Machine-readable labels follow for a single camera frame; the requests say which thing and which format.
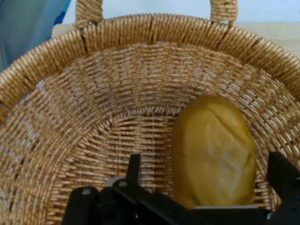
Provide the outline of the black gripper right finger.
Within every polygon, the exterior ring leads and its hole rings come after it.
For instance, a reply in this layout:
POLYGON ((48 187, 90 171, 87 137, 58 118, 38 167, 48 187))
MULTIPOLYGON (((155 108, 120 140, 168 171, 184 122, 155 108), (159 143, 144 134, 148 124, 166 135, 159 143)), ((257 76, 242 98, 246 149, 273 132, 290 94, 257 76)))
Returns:
POLYGON ((280 152, 269 153, 267 181, 281 199, 269 225, 300 223, 300 171, 280 152))

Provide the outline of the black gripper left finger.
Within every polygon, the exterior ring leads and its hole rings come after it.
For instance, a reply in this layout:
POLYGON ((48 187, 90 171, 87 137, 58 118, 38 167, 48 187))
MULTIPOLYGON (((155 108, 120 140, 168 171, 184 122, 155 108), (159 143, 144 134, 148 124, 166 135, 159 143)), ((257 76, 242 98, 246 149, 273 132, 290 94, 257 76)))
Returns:
POLYGON ((63 216, 64 225, 192 225, 193 214, 162 193, 150 193, 139 184, 140 154, 129 158, 125 178, 98 191, 74 189, 63 216))

